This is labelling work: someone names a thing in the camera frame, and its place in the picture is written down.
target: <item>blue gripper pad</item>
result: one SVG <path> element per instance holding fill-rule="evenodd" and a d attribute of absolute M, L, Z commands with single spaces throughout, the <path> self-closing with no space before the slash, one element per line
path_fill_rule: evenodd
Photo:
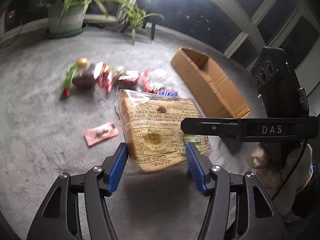
<path fill-rule="evenodd" d="M 186 145 L 186 157 L 188 161 L 189 170 L 192 173 L 193 180 L 195 181 L 197 190 L 201 192 L 202 195 L 208 195 L 208 189 L 205 185 L 204 172 L 200 167 L 197 158 L 201 158 L 196 146 L 193 143 L 188 143 Z"/>
<path fill-rule="evenodd" d="M 110 172 L 109 185 L 107 188 L 107 192 L 110 194 L 110 196 L 118 188 L 125 164 L 127 163 L 127 159 L 128 159 L 128 146 L 127 144 L 125 144 L 124 147 L 122 147 L 118 156 L 116 157 L 115 164 L 113 165 L 113 168 Z"/>

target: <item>bread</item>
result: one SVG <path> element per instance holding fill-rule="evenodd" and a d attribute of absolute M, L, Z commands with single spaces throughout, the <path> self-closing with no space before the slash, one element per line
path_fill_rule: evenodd
<path fill-rule="evenodd" d="M 184 143 L 195 142 L 201 154 L 211 148 L 207 136 L 185 135 L 180 130 L 185 117 L 201 117 L 191 100 L 123 97 L 121 113 L 130 156 L 144 172 L 185 161 Z"/>

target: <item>blue ridged pad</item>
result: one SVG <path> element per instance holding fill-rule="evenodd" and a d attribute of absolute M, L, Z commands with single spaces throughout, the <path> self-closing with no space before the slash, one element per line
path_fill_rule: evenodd
<path fill-rule="evenodd" d="M 117 160 L 115 161 L 115 165 L 113 166 L 110 176 L 109 176 L 109 185 L 107 188 L 107 192 L 112 195 L 113 192 L 115 192 L 118 188 L 125 164 L 127 163 L 128 159 L 128 146 L 125 145 Z"/>
<path fill-rule="evenodd" d="M 202 195 L 206 195 L 208 189 L 205 186 L 204 173 L 189 143 L 186 145 L 186 157 L 188 161 L 189 170 L 192 173 L 192 177 L 195 181 L 197 190 L 199 190 L 202 193 Z"/>

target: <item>camera lens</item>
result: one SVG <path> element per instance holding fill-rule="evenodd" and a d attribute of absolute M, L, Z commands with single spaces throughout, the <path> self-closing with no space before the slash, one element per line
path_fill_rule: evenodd
<path fill-rule="evenodd" d="M 264 71 L 263 68 L 259 69 L 259 75 L 261 77 L 262 82 L 266 83 L 267 82 L 267 75 L 266 75 L 266 72 Z"/>
<path fill-rule="evenodd" d="M 259 80 L 258 76 L 256 76 L 256 84 L 257 84 L 257 86 L 260 86 L 260 80 Z"/>
<path fill-rule="evenodd" d="M 267 69 L 267 71 L 268 71 L 268 73 L 270 74 L 270 75 L 272 75 L 273 74 L 273 67 L 272 67 L 272 64 L 271 64 L 271 62 L 270 61 L 266 61 L 266 69 Z"/>

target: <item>packaged bread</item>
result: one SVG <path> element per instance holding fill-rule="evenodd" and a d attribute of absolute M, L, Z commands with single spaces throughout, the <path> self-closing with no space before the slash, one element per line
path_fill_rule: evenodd
<path fill-rule="evenodd" d="M 180 129 L 184 118 L 202 117 L 193 100 L 119 90 L 117 104 L 130 157 L 144 172 L 186 161 L 188 142 L 194 142 L 200 154 L 211 149 L 207 136 Z"/>

